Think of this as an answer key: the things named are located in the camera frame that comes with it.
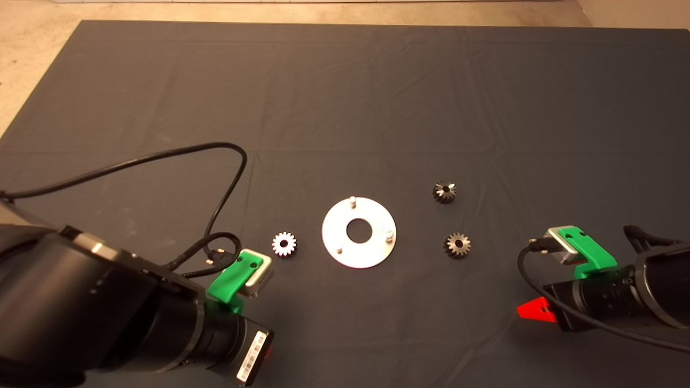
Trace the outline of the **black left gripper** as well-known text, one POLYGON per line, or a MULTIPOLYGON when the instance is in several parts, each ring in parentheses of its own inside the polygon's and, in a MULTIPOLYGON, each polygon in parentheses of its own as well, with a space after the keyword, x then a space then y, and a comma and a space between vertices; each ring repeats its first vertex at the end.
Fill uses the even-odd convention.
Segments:
POLYGON ((273 344, 274 331, 220 302, 206 302, 197 363, 237 386, 251 386, 273 344))

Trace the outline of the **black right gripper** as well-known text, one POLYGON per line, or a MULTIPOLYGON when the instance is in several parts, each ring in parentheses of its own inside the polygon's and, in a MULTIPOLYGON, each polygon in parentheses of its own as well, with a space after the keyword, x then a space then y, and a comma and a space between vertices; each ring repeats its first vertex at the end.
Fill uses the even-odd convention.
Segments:
MULTIPOLYGON (((619 329, 640 328, 640 298, 636 269, 614 268, 584 279, 545 285, 543 290, 580 314, 619 329)), ((520 318, 557 323, 549 300, 537 297, 516 308, 520 318)))

